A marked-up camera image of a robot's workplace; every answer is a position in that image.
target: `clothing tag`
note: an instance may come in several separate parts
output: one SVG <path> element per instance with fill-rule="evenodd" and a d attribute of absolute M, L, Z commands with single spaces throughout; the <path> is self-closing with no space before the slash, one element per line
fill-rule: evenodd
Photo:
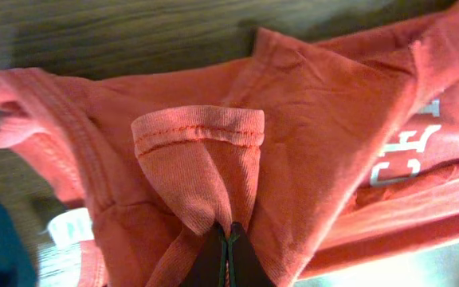
<path fill-rule="evenodd" d="M 47 230 L 59 250 L 74 243 L 94 239 L 92 219 L 85 207 L 69 210 L 53 218 L 47 225 Z"/>

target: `wrinkled fabric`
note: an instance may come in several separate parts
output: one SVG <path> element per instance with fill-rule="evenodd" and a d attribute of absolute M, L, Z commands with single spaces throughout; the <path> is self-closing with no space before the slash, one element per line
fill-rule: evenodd
<path fill-rule="evenodd" d="M 85 200 L 113 286 L 178 285 L 215 221 L 281 286 L 459 238 L 459 3 L 314 45 L 261 29 L 204 69 L 0 71 L 0 111 L 0 148 Z"/>

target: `red fabric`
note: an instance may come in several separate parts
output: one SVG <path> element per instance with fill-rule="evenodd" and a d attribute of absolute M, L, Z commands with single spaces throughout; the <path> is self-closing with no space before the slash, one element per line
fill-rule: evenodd
<path fill-rule="evenodd" d="M 2 71 L 0 110 L 0 147 L 85 199 L 114 286 L 177 285 L 216 220 L 278 285 L 459 238 L 459 3 L 314 45 L 262 29 L 204 69 Z"/>

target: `wooden surface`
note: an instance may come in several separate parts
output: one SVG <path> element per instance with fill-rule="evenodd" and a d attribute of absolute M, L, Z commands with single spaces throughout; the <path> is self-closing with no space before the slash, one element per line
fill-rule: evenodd
<path fill-rule="evenodd" d="M 37 66 L 102 79 L 197 68 L 250 54 L 268 27 L 319 40 L 446 8 L 453 0 L 0 0 L 0 69 Z M 0 151 L 0 202 L 33 259 L 62 206 Z"/>

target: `red stitching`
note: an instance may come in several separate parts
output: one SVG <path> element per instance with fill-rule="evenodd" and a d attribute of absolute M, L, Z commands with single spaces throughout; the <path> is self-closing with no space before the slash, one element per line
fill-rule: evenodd
<path fill-rule="evenodd" d="M 142 157 L 143 155 L 146 155 L 146 154 L 149 154 L 150 152 L 152 151 L 156 151 L 160 148 L 163 148 L 163 147 L 170 147 L 172 145 L 176 145 L 176 144 L 187 144 L 187 143 L 195 143 L 195 142 L 198 142 L 198 141 L 201 141 L 201 140 L 213 140 L 213 139 L 192 139 L 192 140 L 178 140 L 178 141 L 174 141 L 174 142 L 170 142 L 170 143 L 165 143 L 165 144 L 160 144 L 160 145 L 157 145 L 157 146 L 154 146 L 146 151 L 143 151 L 141 152 L 140 154 L 137 155 L 138 158 Z M 236 144 L 236 143 L 228 143 L 228 142 L 225 142 L 225 141 L 219 141 L 219 140 L 216 140 L 220 143 L 224 143 L 224 144 L 231 144 L 235 147 L 246 147 L 246 148 L 251 148 L 251 147 L 257 147 L 257 145 L 252 145 L 252 144 Z"/>
<path fill-rule="evenodd" d="M 183 126 L 183 127 L 179 127 L 179 128 L 171 128 L 171 129 L 163 130 L 163 131 L 160 131 L 160 132 L 152 132 L 152 133 L 149 133 L 149 134 L 145 134 L 145 135 L 140 136 L 134 142 L 134 144 L 137 144 L 137 143 L 141 142 L 142 140 L 144 140 L 144 139 L 146 139 L 147 137 L 150 137 L 150 136 L 163 135 L 163 134 L 166 134 L 168 132 L 181 132 L 181 131 L 185 131 L 187 129 L 195 129 L 195 128 L 206 129 L 206 130 L 209 130 L 209 131 L 230 132 L 230 133 L 233 133 L 233 134 L 240 134 L 240 135 L 251 135 L 251 136 L 253 136 L 253 135 L 263 135 L 263 132 L 231 131 L 231 130 L 228 130 L 228 129 L 225 129 L 225 128 L 214 128 L 214 127 L 207 127 L 207 126 L 204 126 L 202 124 L 196 124 L 196 125 Z"/>

